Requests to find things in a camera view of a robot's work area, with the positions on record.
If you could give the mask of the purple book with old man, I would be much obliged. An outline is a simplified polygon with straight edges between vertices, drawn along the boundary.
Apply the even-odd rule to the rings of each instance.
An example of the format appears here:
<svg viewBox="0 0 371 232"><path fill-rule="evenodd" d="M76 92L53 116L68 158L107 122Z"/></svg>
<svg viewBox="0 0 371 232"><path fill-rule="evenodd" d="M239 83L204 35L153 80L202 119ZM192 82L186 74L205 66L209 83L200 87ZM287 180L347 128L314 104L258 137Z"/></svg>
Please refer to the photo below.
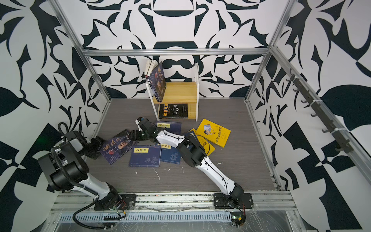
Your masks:
<svg viewBox="0 0 371 232"><path fill-rule="evenodd" d="M162 62L158 63L152 73L149 76L146 76L146 78L150 82L156 100L162 102L166 90L166 80Z"/></svg>

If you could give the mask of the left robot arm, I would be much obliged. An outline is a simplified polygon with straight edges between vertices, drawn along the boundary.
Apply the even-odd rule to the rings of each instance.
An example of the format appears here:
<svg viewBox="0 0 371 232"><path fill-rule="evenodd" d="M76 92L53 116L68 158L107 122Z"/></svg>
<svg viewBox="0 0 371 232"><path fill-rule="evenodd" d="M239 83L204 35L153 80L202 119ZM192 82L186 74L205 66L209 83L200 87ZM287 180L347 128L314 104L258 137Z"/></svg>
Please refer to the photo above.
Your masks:
<svg viewBox="0 0 371 232"><path fill-rule="evenodd" d="M62 142L38 159L52 189L85 193L96 201L95 210L108 210L117 205L122 200L117 190L91 175L83 159L86 156L95 160L100 155L103 143L100 137L87 140L79 130L62 135Z"/></svg>

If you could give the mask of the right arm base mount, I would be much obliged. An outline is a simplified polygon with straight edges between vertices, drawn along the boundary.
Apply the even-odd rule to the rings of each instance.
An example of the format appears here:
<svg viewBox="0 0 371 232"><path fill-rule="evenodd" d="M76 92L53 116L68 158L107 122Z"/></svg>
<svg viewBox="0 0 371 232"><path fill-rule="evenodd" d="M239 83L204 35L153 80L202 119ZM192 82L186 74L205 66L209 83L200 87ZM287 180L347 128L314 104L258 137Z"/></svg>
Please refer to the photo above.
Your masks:
<svg viewBox="0 0 371 232"><path fill-rule="evenodd" d="M233 199L223 193L214 193L215 209L252 209L254 202L251 193L243 193L241 196Z"/></svg>

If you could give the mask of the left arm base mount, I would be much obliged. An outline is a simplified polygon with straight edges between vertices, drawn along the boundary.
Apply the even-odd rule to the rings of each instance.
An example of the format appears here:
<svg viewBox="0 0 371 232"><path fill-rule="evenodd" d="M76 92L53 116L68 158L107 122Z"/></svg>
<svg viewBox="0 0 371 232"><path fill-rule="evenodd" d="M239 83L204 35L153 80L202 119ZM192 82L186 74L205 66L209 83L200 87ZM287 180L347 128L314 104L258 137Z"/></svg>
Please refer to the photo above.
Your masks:
<svg viewBox="0 0 371 232"><path fill-rule="evenodd" d="M118 210L128 210L136 204L136 194L119 194L114 195L109 193L102 200L98 200L94 206L95 211L113 210L116 207Z"/></svg>

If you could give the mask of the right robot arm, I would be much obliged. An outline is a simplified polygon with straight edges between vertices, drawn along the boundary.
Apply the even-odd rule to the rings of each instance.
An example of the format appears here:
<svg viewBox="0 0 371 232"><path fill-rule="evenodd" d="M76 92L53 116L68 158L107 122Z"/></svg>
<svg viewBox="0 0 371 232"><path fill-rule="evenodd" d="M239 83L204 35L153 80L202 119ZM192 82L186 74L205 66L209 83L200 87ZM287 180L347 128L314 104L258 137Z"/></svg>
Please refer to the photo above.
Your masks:
<svg viewBox="0 0 371 232"><path fill-rule="evenodd" d="M207 156L197 137L171 133L143 117L137 118L135 123L146 139L176 148L186 164L201 170L219 187L221 192L227 196L229 204L237 206L242 202L243 188L217 168Z"/></svg>

